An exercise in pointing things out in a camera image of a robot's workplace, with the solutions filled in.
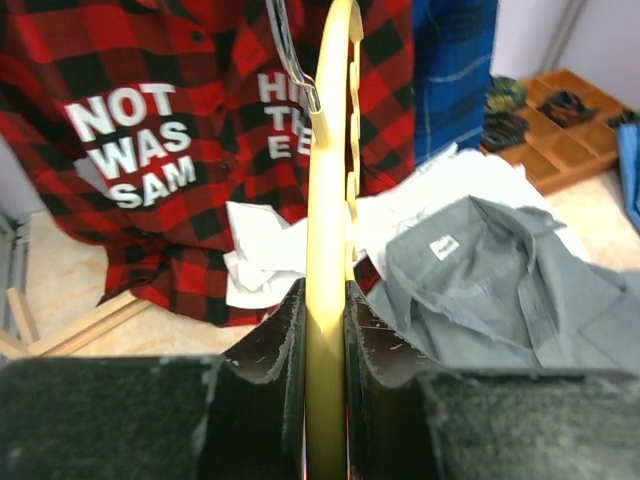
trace white label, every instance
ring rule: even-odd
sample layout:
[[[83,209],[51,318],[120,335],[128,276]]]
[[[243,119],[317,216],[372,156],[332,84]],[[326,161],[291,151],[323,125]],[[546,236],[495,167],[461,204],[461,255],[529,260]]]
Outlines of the white label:
[[[429,244],[431,251],[440,261],[451,255],[459,246],[460,244],[456,242],[451,235],[440,237],[435,242]]]

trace orange tray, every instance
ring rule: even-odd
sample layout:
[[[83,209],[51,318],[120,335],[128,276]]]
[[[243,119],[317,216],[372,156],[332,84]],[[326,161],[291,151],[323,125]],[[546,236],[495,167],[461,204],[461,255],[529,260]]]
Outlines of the orange tray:
[[[616,166],[616,132],[606,122],[628,108],[625,104],[570,70],[546,73],[525,81],[525,84],[527,104],[516,112],[529,121],[525,142],[493,152],[495,155],[511,165],[524,165],[527,178],[543,195]],[[574,92],[589,108],[599,109],[596,118],[564,129],[537,110],[550,95],[560,90]]]

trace wooden strip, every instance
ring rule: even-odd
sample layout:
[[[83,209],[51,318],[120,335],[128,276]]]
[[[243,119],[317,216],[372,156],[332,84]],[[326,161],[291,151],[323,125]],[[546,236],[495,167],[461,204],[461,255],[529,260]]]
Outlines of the wooden strip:
[[[28,345],[0,330],[0,353],[8,358],[21,358],[29,355]]]
[[[56,332],[53,335],[48,336],[47,338],[43,338],[42,340],[38,340],[37,342],[32,343],[31,345],[29,345],[29,353],[31,353],[32,355],[42,355],[43,353],[48,352],[49,350],[52,350],[59,345],[62,345],[63,343],[67,342],[83,331],[93,327],[95,324],[101,322],[112,313],[126,307],[127,305],[135,301],[136,297],[134,297],[130,291],[123,292],[116,298],[113,298],[108,302],[105,302],[97,308],[93,309],[84,317],[80,318],[80,320],[75,321],[59,332]]]
[[[7,290],[7,298],[22,340],[26,343],[37,341],[40,338],[38,327],[24,294],[17,288],[11,287]]]
[[[71,353],[80,350],[85,345],[88,345],[97,338],[101,337],[105,333],[113,330],[118,325],[121,325],[149,306],[151,306],[151,303],[146,300],[136,300],[135,302],[109,315],[101,322],[95,324],[93,327],[79,333],[64,344],[61,344],[45,352],[44,355],[70,355]]]

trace gray shirt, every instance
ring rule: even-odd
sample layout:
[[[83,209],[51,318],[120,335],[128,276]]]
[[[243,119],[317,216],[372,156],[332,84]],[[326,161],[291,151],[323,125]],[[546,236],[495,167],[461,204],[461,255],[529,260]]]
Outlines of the gray shirt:
[[[454,367],[640,372],[640,271],[574,257],[542,210],[472,197],[387,247],[369,303],[414,346]]]

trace white wall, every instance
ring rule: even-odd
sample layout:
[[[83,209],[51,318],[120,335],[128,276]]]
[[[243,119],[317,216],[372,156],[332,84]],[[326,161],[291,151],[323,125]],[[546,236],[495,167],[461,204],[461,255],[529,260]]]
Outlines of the white wall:
[[[589,0],[560,57],[577,74],[640,108],[640,0]]]
[[[536,75],[568,0],[499,1],[492,73],[514,78]],[[612,0],[593,1],[609,3]]]
[[[40,198],[0,136],[0,212],[17,218],[43,208]]]

